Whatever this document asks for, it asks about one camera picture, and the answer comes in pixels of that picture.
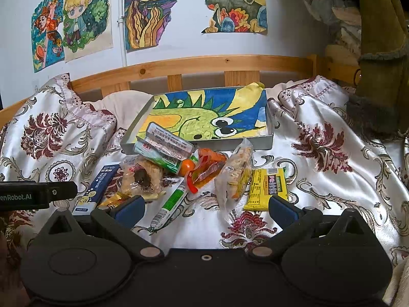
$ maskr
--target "green and white tube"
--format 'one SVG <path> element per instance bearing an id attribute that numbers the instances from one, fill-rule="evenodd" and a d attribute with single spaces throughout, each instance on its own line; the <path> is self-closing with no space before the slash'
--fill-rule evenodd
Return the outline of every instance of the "green and white tube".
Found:
<path id="1" fill-rule="evenodd" d="M 153 217 L 151 221 L 151 227 L 154 229 L 160 229 L 167 220 L 175 212 L 176 208 L 181 204 L 188 190 L 185 183 L 183 182 L 168 198 L 168 200 L 163 204 L 159 212 Z"/>

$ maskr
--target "bedspread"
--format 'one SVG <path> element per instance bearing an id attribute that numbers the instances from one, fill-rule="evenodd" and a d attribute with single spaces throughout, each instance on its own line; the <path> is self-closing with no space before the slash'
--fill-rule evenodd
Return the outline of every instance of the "bedspread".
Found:
<path id="1" fill-rule="evenodd" d="M 2 180 L 75 181 L 81 196 L 103 165 L 125 158 L 119 145 L 125 129 L 149 95 L 115 93 L 84 104 L 68 87 L 68 75 L 50 80 L 1 134 Z M 355 133 L 345 111 L 348 93 L 317 76 L 301 84 L 267 89 L 275 117 L 271 150 L 254 152 L 254 166 L 285 167 L 289 201 L 314 206 L 324 214 L 345 208 L 359 211 L 376 234 L 394 266 L 409 254 L 409 141 L 401 135 L 386 143 Z M 121 103 L 120 106 L 108 103 Z M 120 128 L 115 130 L 116 118 Z M 105 196 L 120 187 L 119 170 Z M 188 194 L 164 227 L 150 222 L 166 197 L 148 203 L 134 233 L 165 252 L 169 248 L 253 248 L 281 228 L 268 212 L 243 211 L 247 193 L 225 221 L 219 211 L 214 182 Z M 17 211 L 3 216 L 9 260 L 24 254 L 29 242 L 57 207 L 72 209 L 72 200 L 50 209 Z"/>

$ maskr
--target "yellow package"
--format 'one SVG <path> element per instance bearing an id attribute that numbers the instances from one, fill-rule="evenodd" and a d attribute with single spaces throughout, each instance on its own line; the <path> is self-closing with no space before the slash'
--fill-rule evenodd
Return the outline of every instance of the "yellow package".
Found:
<path id="1" fill-rule="evenodd" d="M 249 198 L 244 210 L 268 211 L 268 201 L 272 195 L 288 200 L 284 170 L 256 169 L 253 171 Z"/>

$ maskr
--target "painting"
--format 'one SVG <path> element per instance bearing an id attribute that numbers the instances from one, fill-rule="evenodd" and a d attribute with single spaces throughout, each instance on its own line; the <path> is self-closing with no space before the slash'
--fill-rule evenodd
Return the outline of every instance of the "painting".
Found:
<path id="1" fill-rule="evenodd" d="M 138 132 L 144 138 L 155 122 L 187 141 L 267 135 L 265 90 L 247 87 L 178 91 L 157 95 Z"/>
<path id="2" fill-rule="evenodd" d="M 113 47 L 110 0 L 64 0 L 65 61 Z"/>
<path id="3" fill-rule="evenodd" d="M 263 32 L 267 30 L 265 0 L 205 0 L 213 10 L 209 27 L 202 33 Z"/>
<path id="4" fill-rule="evenodd" d="M 125 0 L 127 50 L 157 46 L 177 0 Z"/>
<path id="5" fill-rule="evenodd" d="M 34 72 L 64 60 L 63 40 L 57 31 L 63 19 L 63 0 L 44 0 L 31 18 Z"/>

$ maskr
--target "bed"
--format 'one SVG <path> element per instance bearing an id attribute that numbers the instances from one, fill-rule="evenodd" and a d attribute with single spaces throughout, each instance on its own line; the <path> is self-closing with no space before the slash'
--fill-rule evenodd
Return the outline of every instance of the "bed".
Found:
<path id="1" fill-rule="evenodd" d="M 294 72 L 300 81 L 265 85 L 275 135 L 271 150 L 255 152 L 254 166 L 285 167 L 289 200 L 298 207 L 314 206 L 324 214 L 357 209 L 401 274 L 409 255 L 409 142 L 402 136 L 382 143 L 354 131 L 346 102 L 348 92 L 359 83 L 359 69 L 317 55 L 181 58 L 75 81 L 64 74 L 1 111 L 0 180 L 72 180 L 79 191 L 73 199 L 52 203 L 50 209 L 3 214 L 0 229 L 9 264 L 18 266 L 51 213 L 58 207 L 72 209 L 103 165 L 124 159 L 121 138 L 151 97 L 130 90 L 130 82 L 166 76 L 168 90 L 174 92 L 183 89 L 183 74 L 224 72 L 224 85 L 238 86 L 259 81 L 260 71 Z M 102 100 L 84 103 L 77 95 L 95 89 L 101 89 Z M 118 171 L 105 197 L 118 190 L 120 179 Z M 210 182 L 196 195 L 188 195 L 158 231 L 150 230 L 149 224 L 162 203 L 147 204 L 133 231 L 165 252 L 172 247 L 253 248 L 281 229 L 264 212 L 243 211 L 245 201 L 246 196 L 229 221 L 222 220 Z"/>

